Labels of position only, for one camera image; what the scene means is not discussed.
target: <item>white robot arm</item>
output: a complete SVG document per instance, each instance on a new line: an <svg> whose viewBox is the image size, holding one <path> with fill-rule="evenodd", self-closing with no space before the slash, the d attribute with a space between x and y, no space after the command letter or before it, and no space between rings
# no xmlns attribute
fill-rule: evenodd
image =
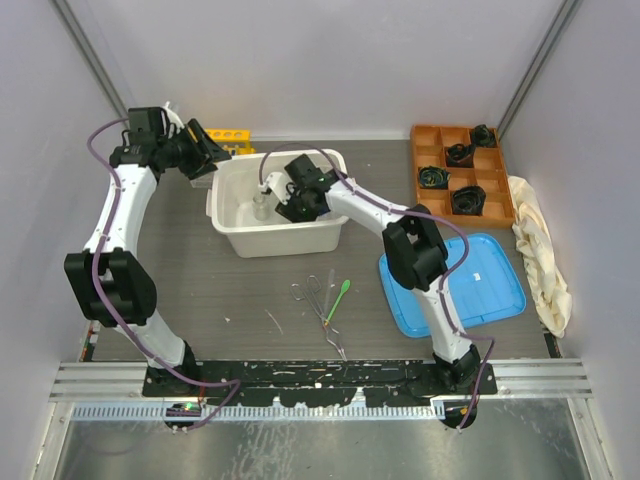
<svg viewBox="0 0 640 480"><path fill-rule="evenodd" d="M65 272L85 317L115 328L133 341L107 311L92 281L91 263L101 237L107 235L99 252L100 284L142 347L153 352L153 357L146 355L150 374L173 379L156 361L159 358L186 377L198 379L199 367L191 348L171 331L156 309L155 284L136 258L138 236L149 199L166 169L178 168L192 180L231 157L195 119L185 125L168 106L130 109L128 120L130 128L123 132L123 145L109 157L121 186L112 178L96 229L81 253L67 255ZM106 232L118 191L117 209Z"/></svg>
<svg viewBox="0 0 640 480"><path fill-rule="evenodd" d="M206 135L196 120L183 125L166 106L130 109L129 123L130 128L123 132L123 138L127 134L126 140L109 158L121 186L112 181L92 237L81 253L67 255L65 272L85 317L115 328L133 340L97 295L91 274L94 255L101 237L106 235L108 218L120 189L115 216L97 260L100 285L140 342L140 348L154 354L147 355L151 376L173 379L156 361L160 358L182 375L197 379L199 367L191 348L173 334L156 309L155 285L136 259L138 236L149 199L166 169L177 167L187 178L194 179L214 171L216 162L230 156ZM287 175L271 174L259 186L263 193L278 197L276 211L292 222L313 221L334 211L381 238L392 276L413 292L429 324L434 357L444 383L454 388L475 378L480 364L478 351L460 335L464 330L448 284L445 282L444 291L439 291L439 282L447 270L447 250L435 223L400 215L398 212L408 209L360 187L359 192L365 195L355 195L353 179L338 181L334 170L323 173L306 155L290 162L285 171ZM428 213L421 206L410 210ZM448 306L448 318L443 299Z"/></svg>
<svg viewBox="0 0 640 480"><path fill-rule="evenodd" d="M444 241L433 221L400 214L429 211L421 205L408 209L387 202L344 174L340 179L335 170L323 173L304 154L285 171L287 175L272 173L259 185L264 194L278 197L276 211L292 222L313 221L331 211L346 215L381 238L391 275L412 291L429 325L442 380L452 388L469 383L478 372L480 355L464 335L446 278L440 291L447 271Z"/></svg>

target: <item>white plastic tub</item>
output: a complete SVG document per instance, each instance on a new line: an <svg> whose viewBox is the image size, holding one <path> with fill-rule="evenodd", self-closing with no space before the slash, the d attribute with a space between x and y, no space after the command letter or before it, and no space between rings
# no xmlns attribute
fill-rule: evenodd
<svg viewBox="0 0 640 480"><path fill-rule="evenodd" d="M346 172L344 159L335 150L326 150L340 170ZM264 177L284 172L291 160L306 153L324 171L331 166L314 150L276 152L269 156ZM243 258L330 252L340 240L347 217L328 213L315 222L291 223L275 212L278 203L271 195L271 215L262 222L253 215L253 196L258 191L258 167L264 154L241 155L218 164L213 185L207 194L207 215L213 227L226 235L236 253Z"/></svg>

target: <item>green spoon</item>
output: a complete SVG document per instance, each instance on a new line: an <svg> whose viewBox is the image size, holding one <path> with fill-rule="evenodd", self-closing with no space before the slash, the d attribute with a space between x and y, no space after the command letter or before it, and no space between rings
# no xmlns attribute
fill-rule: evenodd
<svg viewBox="0 0 640 480"><path fill-rule="evenodd" d="M349 290L350 286L351 286L351 281L345 280L344 282L342 282L342 287L340 288L340 295L338 295L338 298L336 298L336 303L333 304L333 308L329 312L329 316L327 317L327 323L329 323L331 321L331 317L333 317L333 314L336 311L336 308L338 308L338 304L340 303L340 299L342 298L342 296L345 293L347 293L347 290Z"/></svg>

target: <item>orange compartment tray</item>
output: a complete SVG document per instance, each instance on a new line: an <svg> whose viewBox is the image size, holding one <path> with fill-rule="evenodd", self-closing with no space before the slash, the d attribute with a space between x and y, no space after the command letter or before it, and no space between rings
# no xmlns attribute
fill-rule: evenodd
<svg viewBox="0 0 640 480"><path fill-rule="evenodd" d="M507 172L500 148L500 140L494 128L496 147L477 147L473 168L448 167L445 149L456 143L469 145L469 133L473 127L414 125L411 129L413 157L413 184L416 201L431 213L444 217L456 225L487 228L510 228L515 221ZM418 171L421 167L440 167L451 173L448 190L421 188ZM454 215L451 210L451 194L468 185L479 185L487 193L482 215Z"/></svg>

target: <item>crumpled towel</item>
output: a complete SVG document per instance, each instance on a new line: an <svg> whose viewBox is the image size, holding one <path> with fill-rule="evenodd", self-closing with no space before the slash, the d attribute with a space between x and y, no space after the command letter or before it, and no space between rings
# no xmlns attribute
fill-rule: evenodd
<svg viewBox="0 0 640 480"><path fill-rule="evenodd" d="M516 211L516 249L524 256L531 294L540 321L562 338L571 317L572 298L556 266L553 245L536 193L520 177L509 177L509 189Z"/></svg>

